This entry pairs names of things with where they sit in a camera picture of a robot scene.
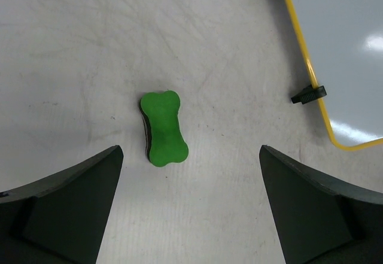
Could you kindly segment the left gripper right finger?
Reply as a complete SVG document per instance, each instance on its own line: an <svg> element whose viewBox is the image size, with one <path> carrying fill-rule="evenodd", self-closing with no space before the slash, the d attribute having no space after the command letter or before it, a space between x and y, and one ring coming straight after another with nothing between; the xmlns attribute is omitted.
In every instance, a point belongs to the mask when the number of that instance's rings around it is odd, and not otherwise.
<svg viewBox="0 0 383 264"><path fill-rule="evenodd" d="M286 263L382 263L382 193L268 145L259 159Z"/></svg>

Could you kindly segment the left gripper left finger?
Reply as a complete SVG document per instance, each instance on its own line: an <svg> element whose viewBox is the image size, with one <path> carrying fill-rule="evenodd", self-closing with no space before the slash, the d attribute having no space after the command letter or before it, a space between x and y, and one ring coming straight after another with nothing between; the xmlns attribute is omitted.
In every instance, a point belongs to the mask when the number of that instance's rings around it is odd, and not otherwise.
<svg viewBox="0 0 383 264"><path fill-rule="evenodd" d="M115 145L1 192L1 263L95 263L122 164Z"/></svg>

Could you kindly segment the green bone-shaped eraser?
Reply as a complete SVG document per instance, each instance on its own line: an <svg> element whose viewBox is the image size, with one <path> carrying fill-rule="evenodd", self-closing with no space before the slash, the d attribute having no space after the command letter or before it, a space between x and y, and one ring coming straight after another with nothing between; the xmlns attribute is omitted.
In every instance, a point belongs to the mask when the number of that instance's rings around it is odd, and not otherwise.
<svg viewBox="0 0 383 264"><path fill-rule="evenodd" d="M180 106L180 97L172 90L146 93L139 101L147 134L147 157L156 167L181 163L189 155L178 119Z"/></svg>

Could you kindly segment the yellow framed whiteboard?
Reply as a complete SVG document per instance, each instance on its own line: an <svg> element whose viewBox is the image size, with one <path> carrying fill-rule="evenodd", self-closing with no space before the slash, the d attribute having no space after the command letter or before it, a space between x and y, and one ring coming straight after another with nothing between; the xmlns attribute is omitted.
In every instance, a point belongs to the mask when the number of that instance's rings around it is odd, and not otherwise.
<svg viewBox="0 0 383 264"><path fill-rule="evenodd" d="M382 143L382 0L285 0L331 142Z"/></svg>

